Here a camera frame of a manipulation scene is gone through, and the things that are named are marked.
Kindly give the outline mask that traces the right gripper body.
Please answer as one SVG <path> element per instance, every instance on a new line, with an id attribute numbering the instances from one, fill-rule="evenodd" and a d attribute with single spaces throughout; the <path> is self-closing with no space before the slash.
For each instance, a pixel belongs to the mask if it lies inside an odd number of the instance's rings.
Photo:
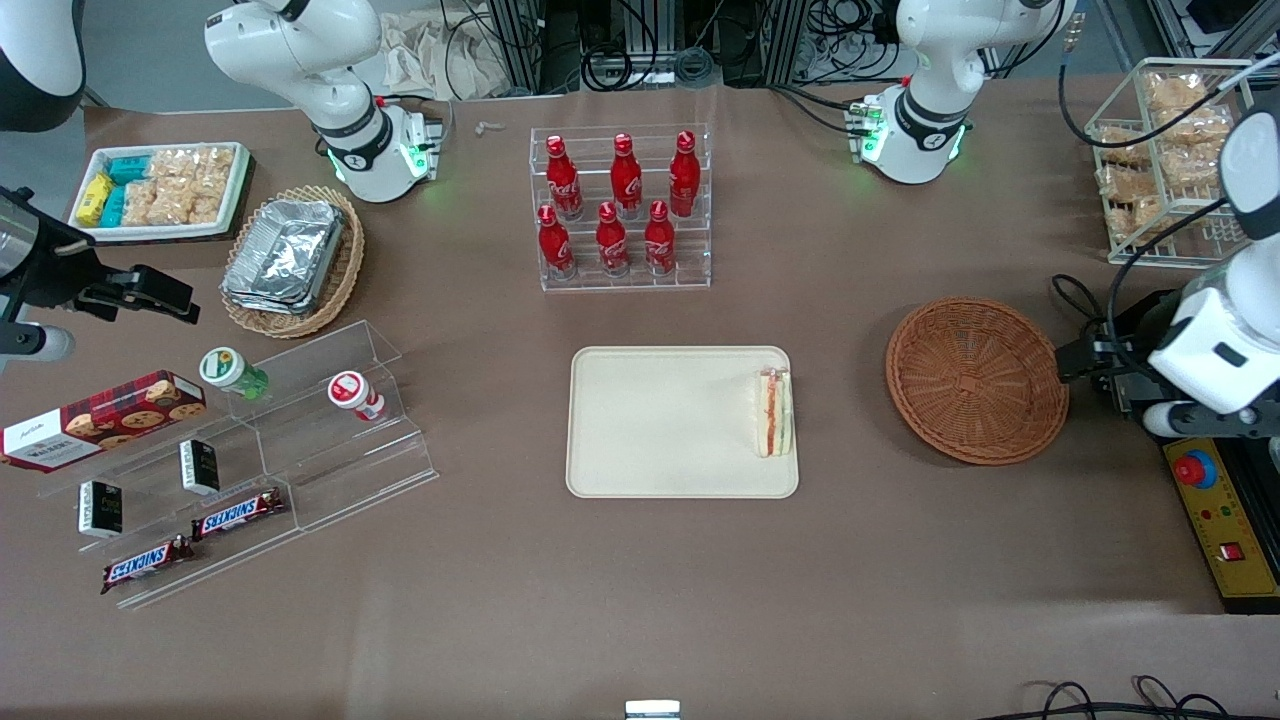
<path id="1" fill-rule="evenodd" d="M 92 240 L 29 204 L 28 188 L 1 190 L 3 320 L 17 322 L 24 305 L 64 307 L 104 322 L 113 310 L 81 295 L 105 281 Z"/>

